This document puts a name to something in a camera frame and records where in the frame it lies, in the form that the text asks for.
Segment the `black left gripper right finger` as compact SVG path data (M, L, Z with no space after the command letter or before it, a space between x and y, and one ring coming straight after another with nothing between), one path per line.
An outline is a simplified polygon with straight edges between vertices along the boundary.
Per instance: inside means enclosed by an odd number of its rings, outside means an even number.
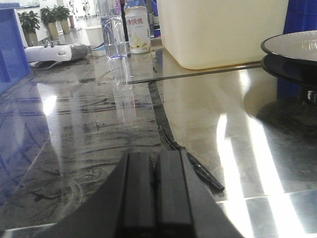
M161 151L155 177L159 238L242 237L195 174L185 151Z

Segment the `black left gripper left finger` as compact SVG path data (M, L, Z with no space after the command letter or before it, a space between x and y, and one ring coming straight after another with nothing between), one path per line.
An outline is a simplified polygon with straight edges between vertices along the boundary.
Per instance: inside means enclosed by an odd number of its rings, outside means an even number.
M145 152L122 156L100 188L38 238L152 238L153 165Z

